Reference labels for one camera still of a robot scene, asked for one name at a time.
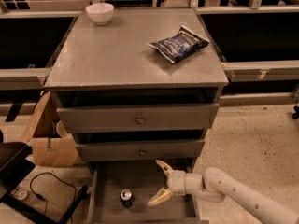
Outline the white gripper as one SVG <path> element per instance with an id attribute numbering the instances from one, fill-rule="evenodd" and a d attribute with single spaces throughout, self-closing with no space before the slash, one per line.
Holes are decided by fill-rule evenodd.
<path id="1" fill-rule="evenodd" d="M 164 171 L 167 177 L 166 188 L 161 188 L 149 201 L 148 206 L 156 206 L 166 202 L 175 196 L 198 195 L 203 189 L 203 177 L 197 173 L 186 173 L 173 170 L 173 168 L 162 160 L 156 160 L 156 164 Z"/>

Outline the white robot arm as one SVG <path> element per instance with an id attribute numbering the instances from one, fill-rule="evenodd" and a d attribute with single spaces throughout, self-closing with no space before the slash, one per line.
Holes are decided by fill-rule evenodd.
<path id="1" fill-rule="evenodd" d="M 229 197 L 263 224 L 299 224 L 299 214 L 262 193 L 232 178 L 221 169 L 206 168 L 203 174 L 174 170 L 157 160 L 167 178 L 167 188 L 161 188 L 148 202 L 156 206 L 173 196 L 192 195 L 203 201 L 220 203 Z"/>

